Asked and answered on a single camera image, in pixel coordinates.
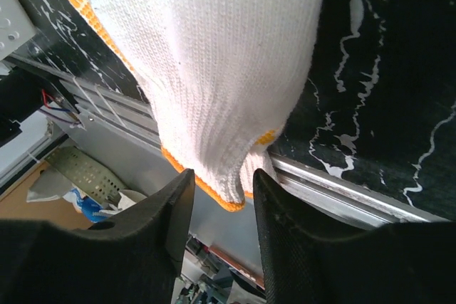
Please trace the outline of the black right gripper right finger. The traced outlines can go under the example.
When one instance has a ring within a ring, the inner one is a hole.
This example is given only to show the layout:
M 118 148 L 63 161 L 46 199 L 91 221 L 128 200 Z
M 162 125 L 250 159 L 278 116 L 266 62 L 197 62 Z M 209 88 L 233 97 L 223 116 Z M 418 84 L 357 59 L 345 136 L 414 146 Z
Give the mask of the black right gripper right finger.
M 363 230 L 253 176 L 268 303 L 453 303 L 455 223 Z

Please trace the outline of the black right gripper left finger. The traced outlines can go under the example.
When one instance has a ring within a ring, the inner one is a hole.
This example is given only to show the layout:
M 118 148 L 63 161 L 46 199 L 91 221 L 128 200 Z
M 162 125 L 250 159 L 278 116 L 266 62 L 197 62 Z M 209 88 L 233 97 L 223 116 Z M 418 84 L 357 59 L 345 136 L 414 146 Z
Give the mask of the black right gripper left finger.
M 1 222 L 3 303 L 169 303 L 195 197 L 186 169 L 155 194 L 88 229 Z

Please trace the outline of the orange dotted white glove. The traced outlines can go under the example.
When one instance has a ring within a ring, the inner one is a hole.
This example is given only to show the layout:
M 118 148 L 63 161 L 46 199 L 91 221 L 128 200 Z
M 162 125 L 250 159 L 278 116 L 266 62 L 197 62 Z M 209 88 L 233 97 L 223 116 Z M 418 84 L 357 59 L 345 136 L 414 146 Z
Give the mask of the orange dotted white glove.
M 311 67 L 322 0 L 68 0 L 133 74 L 162 153 L 223 209 L 247 155 L 281 134 Z

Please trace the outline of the white storage basket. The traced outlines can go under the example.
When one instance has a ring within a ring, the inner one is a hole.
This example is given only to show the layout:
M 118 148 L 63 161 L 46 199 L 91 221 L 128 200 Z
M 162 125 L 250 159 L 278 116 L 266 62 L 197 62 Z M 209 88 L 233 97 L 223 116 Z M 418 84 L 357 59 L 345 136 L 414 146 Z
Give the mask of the white storage basket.
M 1 60 L 36 35 L 36 27 L 19 0 L 0 0 Z

